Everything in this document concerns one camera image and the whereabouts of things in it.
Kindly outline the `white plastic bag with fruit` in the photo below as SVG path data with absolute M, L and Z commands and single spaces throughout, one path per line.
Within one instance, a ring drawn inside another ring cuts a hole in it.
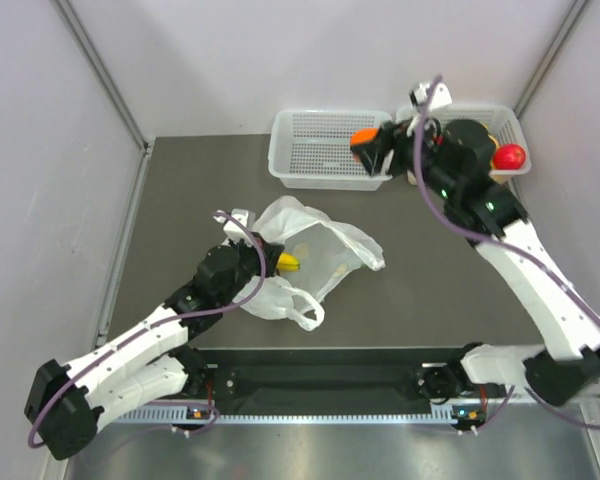
M 325 318 L 322 301 L 347 275 L 362 267 L 373 271 L 385 267 L 383 249 L 369 235 L 292 196 L 280 197 L 255 216 L 252 233 L 282 244 L 300 261 L 298 271 L 279 271 L 262 285 L 252 278 L 234 298 L 261 319 L 289 319 L 313 331 Z

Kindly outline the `orange tangerine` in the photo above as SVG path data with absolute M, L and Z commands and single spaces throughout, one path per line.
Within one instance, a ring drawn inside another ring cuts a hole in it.
M 378 128 L 365 128 L 355 132 L 350 138 L 350 145 L 361 145 L 373 141 L 378 135 Z

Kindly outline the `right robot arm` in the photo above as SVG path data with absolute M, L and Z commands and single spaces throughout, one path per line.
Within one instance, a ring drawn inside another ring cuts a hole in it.
M 411 174 L 433 212 L 462 236 L 506 282 L 533 320 L 542 346 L 467 345 L 446 365 L 448 391 L 472 394 L 482 384 L 521 387 L 561 407 L 600 379 L 600 317 L 542 245 L 528 212 L 491 176 L 498 144 L 472 119 L 387 121 L 355 132 L 354 159 L 371 176 Z

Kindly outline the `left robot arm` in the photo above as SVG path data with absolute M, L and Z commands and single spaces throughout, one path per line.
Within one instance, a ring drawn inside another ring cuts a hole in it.
M 189 341 L 216 324 L 251 281 L 274 276 L 284 252 L 261 236 L 209 250 L 194 277 L 148 317 L 65 364 L 51 359 L 34 376 L 24 407 L 29 445 L 56 460 L 83 450 L 107 425 L 162 397 L 196 396 L 207 366 Z

